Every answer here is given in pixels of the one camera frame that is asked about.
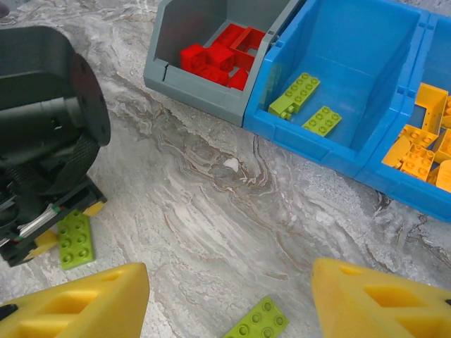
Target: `lego duplo brick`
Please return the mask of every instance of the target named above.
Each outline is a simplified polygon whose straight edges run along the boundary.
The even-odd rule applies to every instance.
[[[407,137],[407,139],[413,143],[427,148],[434,142],[438,135],[422,130],[413,125],[405,125],[401,131],[401,136]]]
[[[227,86],[229,82],[228,73],[213,67],[212,65],[205,65],[201,70],[196,73],[198,76],[212,82],[218,83],[223,86]]]
[[[103,209],[105,206],[105,203],[100,201],[97,202],[95,204],[93,204],[92,206],[88,207],[85,209],[85,211],[83,211],[83,215],[89,216],[89,217],[94,217],[96,216],[101,209]]]
[[[245,31],[243,27],[237,26],[233,23],[229,24],[226,29],[214,40],[214,43],[230,47],[236,39]]]
[[[447,98],[447,91],[426,83],[420,84],[415,104],[426,109],[422,130],[438,136]]]
[[[24,261],[38,257],[40,254],[52,249],[58,244],[58,237],[53,231],[47,230],[35,239],[35,244],[37,248],[31,251]]]
[[[310,120],[302,126],[315,134],[326,136],[341,121],[341,116],[329,107],[321,108]]]
[[[440,137],[435,141],[433,151],[435,152],[434,161],[442,163],[451,160],[451,130],[446,129]]]
[[[401,171],[426,181],[431,170],[434,153],[423,146],[413,144],[403,160]]]
[[[230,82],[228,83],[229,88],[243,90],[246,87],[248,77],[249,74],[247,74],[247,71],[240,68],[230,79]]]
[[[451,128],[451,96],[447,98],[446,108],[443,112],[442,127]]]
[[[288,324],[282,311],[266,296],[223,338],[276,338]]]
[[[180,67],[196,73],[206,65],[206,51],[200,44],[193,44],[180,52]]]
[[[264,38],[265,33],[248,27],[230,46],[230,50],[235,54],[235,65],[250,72],[255,61],[255,56],[249,50],[257,50]]]
[[[302,73],[281,97],[269,105],[268,112],[285,120],[291,119],[292,114],[299,113],[320,83],[317,78]]]
[[[61,266],[64,270],[94,260],[89,217],[78,210],[58,223]]]
[[[206,62],[223,72],[229,73],[235,65],[235,54],[221,44],[212,44],[206,49]]]
[[[436,169],[432,170],[428,176],[428,183],[451,192],[451,160],[443,161]]]
[[[390,167],[399,168],[402,165],[402,159],[409,153],[412,144],[405,136],[401,136],[390,148],[382,163]]]

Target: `storage bin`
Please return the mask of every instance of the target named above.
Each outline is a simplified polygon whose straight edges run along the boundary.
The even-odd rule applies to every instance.
[[[451,19],[432,14],[409,83],[410,96],[416,95],[421,82],[451,92],[450,51]],[[451,222],[451,193],[381,163],[406,123],[421,127],[424,110],[414,106],[414,100],[405,102],[404,111],[408,114],[398,116],[355,178],[421,212]]]
[[[144,69],[146,86],[236,125],[242,126],[247,102],[271,42],[305,0],[163,0],[156,15]],[[266,33],[243,91],[180,69],[180,51],[193,44],[210,46],[229,24]]]
[[[308,0],[267,53],[244,128],[354,177],[400,115],[429,13],[385,0]],[[321,84],[298,114],[268,106],[302,74]],[[326,137],[302,125],[327,106],[342,120]]]

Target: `lime green duplo brick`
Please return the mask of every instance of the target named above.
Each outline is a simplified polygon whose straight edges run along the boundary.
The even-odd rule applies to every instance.
[[[334,113],[329,107],[323,107],[310,120],[305,122],[303,128],[315,134],[326,136],[340,121],[340,115]]]
[[[288,323],[282,311],[266,296],[224,338],[275,338]]]
[[[58,223],[58,235],[61,266],[64,270],[94,260],[88,216],[78,210],[73,211]]]
[[[269,106],[268,112],[285,120],[291,119],[292,114],[299,113],[301,107],[315,92],[320,83],[317,78],[302,73],[290,88]]]

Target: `gray marble surface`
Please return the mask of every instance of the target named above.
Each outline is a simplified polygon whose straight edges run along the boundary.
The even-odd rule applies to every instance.
[[[267,294],[291,320],[280,337],[321,337],[315,258],[451,289],[449,225],[148,90],[158,2],[32,0],[0,21],[62,31],[94,68],[113,131],[90,171],[109,198],[92,219],[96,261],[64,272],[54,249],[0,262],[0,302],[142,261],[142,337],[221,337]],[[450,0],[408,2],[451,15]]]

